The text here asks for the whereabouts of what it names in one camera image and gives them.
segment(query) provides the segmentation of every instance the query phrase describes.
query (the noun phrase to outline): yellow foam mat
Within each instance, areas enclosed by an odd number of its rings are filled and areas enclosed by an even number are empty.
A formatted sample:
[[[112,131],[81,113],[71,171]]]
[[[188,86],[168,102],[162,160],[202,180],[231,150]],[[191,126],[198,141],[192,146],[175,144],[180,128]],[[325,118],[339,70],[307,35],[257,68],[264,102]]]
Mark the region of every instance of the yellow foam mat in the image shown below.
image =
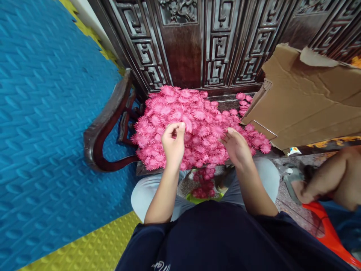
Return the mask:
[[[75,25],[83,32],[83,34],[87,37],[91,37],[100,47],[100,52],[101,54],[106,58],[106,59],[110,59],[111,61],[113,61],[113,63],[117,66],[119,73],[124,76],[125,74],[125,68],[124,67],[120,67],[118,65],[118,63],[116,62],[116,57],[115,55],[110,51],[110,50],[106,50],[103,45],[101,44],[101,40],[100,37],[98,36],[98,34],[91,28],[86,26],[78,17],[78,11],[77,9],[74,7],[74,5],[70,2],[70,0],[59,0],[60,3],[63,4],[63,6],[68,10],[68,12],[75,18]]]
[[[112,271],[116,268],[139,222],[135,212],[130,212],[23,267],[20,271]]]

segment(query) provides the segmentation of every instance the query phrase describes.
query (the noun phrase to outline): brown cardboard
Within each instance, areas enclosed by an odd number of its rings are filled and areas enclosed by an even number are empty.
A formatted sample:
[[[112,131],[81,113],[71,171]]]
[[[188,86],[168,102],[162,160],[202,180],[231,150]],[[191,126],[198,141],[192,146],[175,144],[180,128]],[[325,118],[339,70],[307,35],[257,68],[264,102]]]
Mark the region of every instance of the brown cardboard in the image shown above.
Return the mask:
[[[279,44],[242,119],[281,150],[361,134],[361,70]]]

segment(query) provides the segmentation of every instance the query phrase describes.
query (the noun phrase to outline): navy blue shirt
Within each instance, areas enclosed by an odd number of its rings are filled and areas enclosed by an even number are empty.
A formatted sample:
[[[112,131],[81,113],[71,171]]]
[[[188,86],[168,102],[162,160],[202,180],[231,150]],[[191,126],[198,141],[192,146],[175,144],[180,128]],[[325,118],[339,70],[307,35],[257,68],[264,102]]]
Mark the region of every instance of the navy blue shirt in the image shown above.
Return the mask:
[[[354,271],[288,214],[252,217],[216,201],[174,222],[139,224],[115,270]]]

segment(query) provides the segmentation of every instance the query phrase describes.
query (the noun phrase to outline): wooden frame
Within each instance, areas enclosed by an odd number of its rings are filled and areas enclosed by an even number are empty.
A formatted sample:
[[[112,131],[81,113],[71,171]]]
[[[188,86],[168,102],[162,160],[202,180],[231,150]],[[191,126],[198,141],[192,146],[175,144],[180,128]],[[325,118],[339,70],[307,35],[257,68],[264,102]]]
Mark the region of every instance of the wooden frame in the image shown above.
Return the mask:
[[[136,108],[135,112],[132,111],[133,102],[137,97],[135,90],[130,94],[132,81],[132,70],[126,69],[123,79],[115,86],[104,109],[84,132],[85,161],[95,171],[118,171],[130,163],[139,161],[137,155],[128,156],[115,162],[109,162],[103,156],[104,141],[121,116],[119,141],[137,148],[127,139],[129,118],[137,120],[142,111],[142,106]]]

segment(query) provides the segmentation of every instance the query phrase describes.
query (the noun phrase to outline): lap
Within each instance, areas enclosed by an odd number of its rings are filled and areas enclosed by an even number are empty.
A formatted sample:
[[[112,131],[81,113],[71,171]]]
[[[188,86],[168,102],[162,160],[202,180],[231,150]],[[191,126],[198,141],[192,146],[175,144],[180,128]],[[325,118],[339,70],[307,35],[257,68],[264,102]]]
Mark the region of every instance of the lap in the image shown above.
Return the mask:
[[[265,187],[271,200],[275,202],[277,198],[280,179],[277,168],[270,160],[266,158],[258,157],[254,159],[254,162],[263,186]],[[180,172],[179,181],[184,179],[187,173],[188,171]],[[149,205],[152,202],[155,192],[157,191],[161,178],[162,174],[147,176],[141,179],[136,184],[132,192],[132,207],[134,209],[134,212],[137,214],[137,216],[142,222],[144,221]],[[231,181],[231,185],[228,188],[228,191],[225,193],[224,197],[222,198],[221,202],[230,202],[244,207],[241,189],[235,170],[233,170],[227,176],[227,179]],[[173,216],[171,220],[176,220],[183,212],[192,208],[193,206],[195,206],[193,203],[187,201],[180,196],[176,196]]]

